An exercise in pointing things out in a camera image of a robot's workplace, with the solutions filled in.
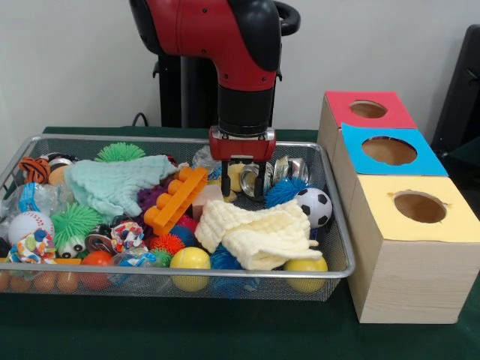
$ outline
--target shape sorter box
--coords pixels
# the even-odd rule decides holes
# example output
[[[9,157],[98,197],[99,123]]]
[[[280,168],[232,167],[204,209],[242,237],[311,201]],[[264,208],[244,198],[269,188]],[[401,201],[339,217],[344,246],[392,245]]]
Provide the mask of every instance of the shape sorter box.
[[[420,131],[347,124],[337,139],[332,169],[347,214],[357,174],[448,176]]]
[[[452,180],[358,175],[349,210],[360,323],[455,323],[480,268],[480,222]]]
[[[327,151],[331,162],[343,124],[360,128],[417,128],[394,92],[327,91],[317,142]]]

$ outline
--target wire mesh basket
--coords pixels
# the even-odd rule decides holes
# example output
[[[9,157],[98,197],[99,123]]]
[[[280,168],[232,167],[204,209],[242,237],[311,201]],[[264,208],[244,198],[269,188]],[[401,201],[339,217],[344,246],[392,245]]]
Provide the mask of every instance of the wire mesh basket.
[[[37,158],[50,152],[93,159],[104,147],[118,141],[134,143],[147,155],[168,154],[178,162],[191,162],[195,152],[208,144],[204,139],[145,138],[117,136],[41,135],[28,139],[0,175],[2,197],[23,183],[17,164],[21,158]],[[316,240],[328,263],[327,272],[199,270],[180,268],[135,268],[90,265],[32,265],[0,263],[0,292],[52,293],[102,296],[202,297],[226,299],[275,299],[325,301],[341,278],[355,268],[350,238],[338,197],[335,180],[323,148],[309,142],[277,142],[271,162],[289,155],[305,159],[310,183],[331,198],[333,215],[320,228]],[[263,204],[239,195],[235,205],[248,210]],[[121,278],[121,281],[110,281]],[[179,283],[207,283],[203,289],[188,292]],[[319,288],[299,292],[294,288]]]

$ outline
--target red lid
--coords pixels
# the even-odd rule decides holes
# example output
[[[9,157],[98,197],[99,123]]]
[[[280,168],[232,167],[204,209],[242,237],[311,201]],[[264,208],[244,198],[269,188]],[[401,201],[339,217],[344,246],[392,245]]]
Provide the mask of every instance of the red lid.
[[[394,92],[327,91],[325,96],[339,128],[342,123],[359,128],[417,128]]]

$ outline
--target green tablecloth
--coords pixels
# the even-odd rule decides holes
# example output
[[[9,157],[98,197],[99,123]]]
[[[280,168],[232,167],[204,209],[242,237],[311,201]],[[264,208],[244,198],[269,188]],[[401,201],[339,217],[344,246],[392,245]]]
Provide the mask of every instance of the green tablecloth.
[[[206,137],[206,130],[48,127]],[[278,131],[315,141],[315,131]],[[480,359],[480,282],[455,325],[360,325],[347,282],[327,302],[0,295],[2,359]]]

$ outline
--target circular hole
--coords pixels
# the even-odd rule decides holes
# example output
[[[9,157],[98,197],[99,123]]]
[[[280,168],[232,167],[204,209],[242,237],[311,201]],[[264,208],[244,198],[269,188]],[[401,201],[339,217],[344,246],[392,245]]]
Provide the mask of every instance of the circular hole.
[[[387,113],[387,109],[385,107],[379,103],[368,100],[353,101],[350,104],[350,109],[354,114],[368,119],[378,119],[385,116]]]
[[[393,137],[378,136],[361,144],[369,157],[388,165],[410,164],[417,158],[417,151],[408,142]]]
[[[437,223],[447,214],[442,202],[427,193],[403,191],[395,195],[394,202],[399,212],[420,223]]]

